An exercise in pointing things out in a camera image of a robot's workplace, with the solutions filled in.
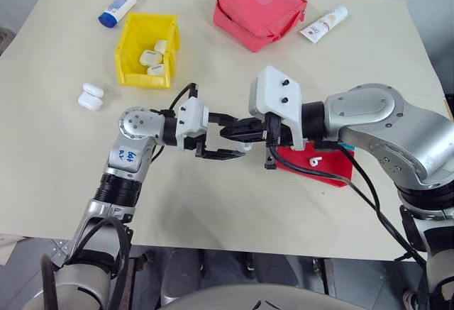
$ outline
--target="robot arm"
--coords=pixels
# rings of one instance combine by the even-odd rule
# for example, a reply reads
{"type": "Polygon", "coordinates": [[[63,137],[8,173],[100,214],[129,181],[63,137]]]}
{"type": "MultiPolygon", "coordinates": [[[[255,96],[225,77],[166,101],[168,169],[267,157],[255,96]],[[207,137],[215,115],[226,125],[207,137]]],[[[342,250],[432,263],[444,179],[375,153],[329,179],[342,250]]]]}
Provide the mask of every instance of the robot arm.
{"type": "Polygon", "coordinates": [[[326,137],[375,156],[396,184],[407,238],[427,252],[429,290],[454,283],[454,123],[366,84],[325,101],[326,137]]]}
{"type": "MultiPolygon", "coordinates": [[[[306,140],[334,140],[375,156],[396,184],[407,238],[428,253],[430,292],[454,293],[454,123],[412,106],[393,88],[365,84],[301,105],[299,85],[273,67],[253,84],[249,110],[221,135],[244,142],[273,141],[304,147],[306,140]],[[301,137],[295,141],[295,134],[301,137]]],[[[274,169],[267,153],[265,167],[274,169]]]]}
{"type": "MultiPolygon", "coordinates": [[[[117,258],[121,246],[116,229],[109,224],[102,226],[82,250],[80,243],[102,221],[113,219],[123,226],[130,245],[133,232],[126,224],[132,221],[156,145],[195,150],[197,157],[212,160],[244,155],[235,150],[205,149],[208,123],[225,126],[236,118],[209,113],[197,99],[195,84],[189,84],[186,90],[189,90],[189,98],[179,107],[177,116],[172,106],[161,111],[133,107],[120,116],[120,134],[109,153],[99,188],[89,200],[74,238],[68,244],[68,259],[55,272],[58,303],[65,309],[107,309],[111,279],[117,277],[119,265],[127,263],[117,258]]],[[[24,309],[42,309],[43,298],[40,292],[24,309]]]]}

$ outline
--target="black cable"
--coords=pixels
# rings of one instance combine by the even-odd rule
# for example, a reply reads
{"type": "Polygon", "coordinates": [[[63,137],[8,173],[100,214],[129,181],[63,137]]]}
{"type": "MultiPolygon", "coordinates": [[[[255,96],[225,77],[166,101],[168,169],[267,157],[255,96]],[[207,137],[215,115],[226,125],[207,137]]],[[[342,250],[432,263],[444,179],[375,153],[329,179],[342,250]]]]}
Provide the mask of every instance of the black cable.
{"type": "Polygon", "coordinates": [[[175,107],[175,104],[177,104],[177,102],[179,101],[179,99],[181,99],[183,97],[183,95],[189,90],[189,89],[196,89],[196,84],[195,83],[189,83],[187,86],[185,86],[183,88],[182,91],[179,92],[179,94],[177,95],[177,97],[175,97],[175,99],[173,100],[173,102],[170,104],[170,107],[169,109],[173,110],[173,108],[175,107]]]}
{"type": "Polygon", "coordinates": [[[43,278],[44,310],[58,310],[53,262],[48,255],[43,255],[40,265],[41,277],[43,278]]]}
{"type": "Polygon", "coordinates": [[[163,150],[164,150],[164,146],[161,145],[161,148],[158,150],[158,152],[156,153],[156,155],[153,156],[153,157],[151,158],[151,163],[153,163],[153,161],[155,161],[155,160],[157,159],[157,157],[158,157],[159,155],[161,155],[161,153],[162,153],[163,150]]]}
{"type": "MultiPolygon", "coordinates": [[[[182,91],[179,92],[179,94],[175,97],[175,99],[173,100],[173,102],[170,104],[169,106],[169,109],[170,110],[173,110],[173,108],[175,107],[175,105],[178,103],[179,99],[181,99],[183,97],[184,94],[186,94],[186,92],[190,89],[196,89],[197,85],[195,83],[189,83],[187,86],[185,86],[183,88],[182,91]]],[[[157,159],[157,157],[159,155],[161,155],[162,151],[164,150],[164,146],[162,145],[161,148],[158,150],[158,152],[156,153],[155,156],[152,157],[151,159],[151,163],[153,163],[153,161],[155,161],[157,159]]]]}
{"type": "Polygon", "coordinates": [[[417,261],[418,264],[422,268],[426,268],[426,261],[417,253],[417,251],[412,248],[412,246],[406,241],[406,239],[398,232],[398,230],[393,227],[393,225],[386,219],[383,215],[383,213],[380,211],[380,201],[378,198],[377,191],[375,190],[375,187],[370,180],[369,176],[367,173],[364,171],[364,169],[360,166],[358,161],[346,150],[342,145],[338,144],[338,149],[345,155],[346,158],[353,164],[353,166],[356,168],[356,170],[360,173],[362,178],[366,181],[370,192],[372,193],[372,197],[374,198],[375,202],[375,212],[377,213],[377,218],[380,220],[382,225],[387,229],[389,234],[405,249],[405,251],[408,252],[409,255],[417,261]]]}
{"type": "Polygon", "coordinates": [[[374,195],[374,200],[378,201],[377,205],[374,205],[369,200],[369,198],[367,198],[364,195],[364,193],[351,180],[347,179],[346,177],[343,177],[343,176],[340,176],[340,175],[331,174],[331,173],[326,173],[326,172],[319,172],[317,170],[310,170],[310,169],[307,169],[307,168],[304,168],[304,167],[300,167],[300,166],[295,165],[294,163],[292,163],[290,161],[285,160],[282,156],[280,156],[280,154],[277,152],[276,147],[271,146],[271,147],[269,147],[269,149],[270,149],[271,155],[277,161],[279,161],[284,166],[286,166],[286,167],[288,167],[288,168],[290,168],[292,170],[295,170],[295,171],[300,172],[300,173],[308,174],[308,175],[315,175],[315,176],[318,176],[318,177],[325,177],[325,178],[328,178],[328,179],[334,179],[334,180],[345,182],[356,193],[358,193],[361,196],[361,198],[372,209],[374,209],[377,212],[377,216],[378,216],[378,214],[380,215],[380,217],[379,217],[380,223],[387,229],[387,231],[391,234],[391,236],[405,249],[405,251],[407,251],[409,254],[411,254],[411,256],[415,259],[415,261],[417,261],[417,263],[420,264],[420,266],[422,266],[423,268],[426,267],[426,261],[410,246],[410,244],[407,243],[407,241],[400,235],[400,233],[396,230],[396,228],[393,227],[393,225],[389,222],[389,220],[380,212],[380,201],[378,200],[378,197],[376,197],[377,196],[377,192],[375,191],[375,188],[374,188],[372,183],[370,183],[371,185],[369,185],[369,184],[368,185],[369,185],[369,188],[371,189],[372,194],[374,195]]]}
{"type": "Polygon", "coordinates": [[[409,254],[408,252],[405,252],[400,257],[397,257],[396,259],[394,259],[394,261],[395,262],[401,262],[402,260],[406,260],[406,259],[409,259],[409,258],[411,258],[411,254],[409,254]]]}
{"type": "Polygon", "coordinates": [[[128,278],[128,261],[129,261],[129,240],[128,236],[126,235],[125,228],[121,221],[113,216],[105,218],[98,222],[83,239],[80,241],[79,245],[77,246],[76,250],[72,254],[72,256],[67,260],[66,264],[70,264],[71,261],[80,254],[80,251],[84,248],[87,244],[88,240],[92,238],[92,236],[99,231],[99,229],[107,224],[111,224],[117,232],[118,241],[120,243],[120,252],[119,252],[119,259],[120,262],[123,261],[121,266],[120,272],[118,273],[115,288],[113,289],[112,298],[109,302],[107,307],[108,310],[118,309],[121,303],[121,298],[123,297],[123,291],[126,286],[126,280],[128,278]]]}

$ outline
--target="pink bag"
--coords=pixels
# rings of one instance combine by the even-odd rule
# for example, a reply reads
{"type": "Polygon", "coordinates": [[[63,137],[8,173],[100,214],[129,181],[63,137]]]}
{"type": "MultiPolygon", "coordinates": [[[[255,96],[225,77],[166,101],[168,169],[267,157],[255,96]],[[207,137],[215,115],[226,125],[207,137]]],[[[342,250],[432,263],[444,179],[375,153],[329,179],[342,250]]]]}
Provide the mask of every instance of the pink bag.
{"type": "Polygon", "coordinates": [[[307,0],[218,0],[213,22],[257,52],[304,19],[307,0]]]}

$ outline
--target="white table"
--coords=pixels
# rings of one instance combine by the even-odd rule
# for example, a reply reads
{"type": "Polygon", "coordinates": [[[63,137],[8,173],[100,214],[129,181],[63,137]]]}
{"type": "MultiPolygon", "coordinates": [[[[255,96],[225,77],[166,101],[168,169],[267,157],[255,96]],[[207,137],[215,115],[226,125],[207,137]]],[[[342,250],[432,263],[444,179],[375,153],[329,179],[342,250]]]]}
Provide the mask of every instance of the white table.
{"type": "MultiPolygon", "coordinates": [[[[177,76],[166,91],[118,85],[114,50],[123,22],[108,29],[96,19],[110,1],[40,0],[1,56],[0,233],[71,238],[98,187],[119,115],[136,105],[165,108],[188,82],[199,85],[212,111],[237,117],[248,116],[250,82],[265,65],[298,81],[305,101],[380,82],[446,115],[403,0],[309,0],[305,22],[259,53],[214,26],[215,0],[138,0],[134,11],[179,16],[177,76]],[[318,44],[298,34],[337,5],[350,15],[318,44]],[[85,82],[106,88],[102,110],[77,104],[85,82]]],[[[402,230],[394,185],[367,156],[358,150],[383,212],[402,230]]],[[[226,162],[166,148],[143,185],[133,243],[383,260],[403,253],[349,188],[266,171],[263,163],[262,145],[226,162]]],[[[356,172],[353,179],[367,190],[356,172]]]]}

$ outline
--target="white bottle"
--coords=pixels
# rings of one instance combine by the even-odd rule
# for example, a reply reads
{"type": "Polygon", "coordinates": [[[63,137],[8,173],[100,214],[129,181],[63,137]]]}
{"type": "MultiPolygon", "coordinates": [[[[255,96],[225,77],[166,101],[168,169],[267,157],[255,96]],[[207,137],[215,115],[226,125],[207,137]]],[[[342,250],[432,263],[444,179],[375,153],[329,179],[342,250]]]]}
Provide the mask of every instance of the white bottle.
{"type": "Polygon", "coordinates": [[[102,25],[113,28],[135,3],[137,3],[137,0],[115,0],[98,17],[98,20],[102,25]]]}

